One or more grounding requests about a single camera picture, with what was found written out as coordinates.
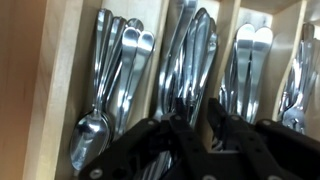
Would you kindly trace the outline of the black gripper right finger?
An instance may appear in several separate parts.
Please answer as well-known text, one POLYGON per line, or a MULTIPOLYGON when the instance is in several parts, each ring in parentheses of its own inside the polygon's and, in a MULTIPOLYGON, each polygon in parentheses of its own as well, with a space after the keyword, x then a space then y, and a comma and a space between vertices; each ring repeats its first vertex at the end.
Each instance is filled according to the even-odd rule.
POLYGON ((320 180, 320 142, 270 119, 254 125, 229 114, 216 98, 207 120, 222 149, 241 157, 234 163, 244 180, 320 180))

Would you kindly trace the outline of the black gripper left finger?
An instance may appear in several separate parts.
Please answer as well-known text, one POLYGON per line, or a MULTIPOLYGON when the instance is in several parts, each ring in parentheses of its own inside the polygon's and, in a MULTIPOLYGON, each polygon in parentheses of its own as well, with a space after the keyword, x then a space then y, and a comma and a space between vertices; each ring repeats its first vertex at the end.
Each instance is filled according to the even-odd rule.
POLYGON ((138 180, 162 153, 173 165, 157 174, 160 180, 203 180, 210 172, 210 154, 180 113, 165 120, 140 120, 79 173, 78 180, 138 180))

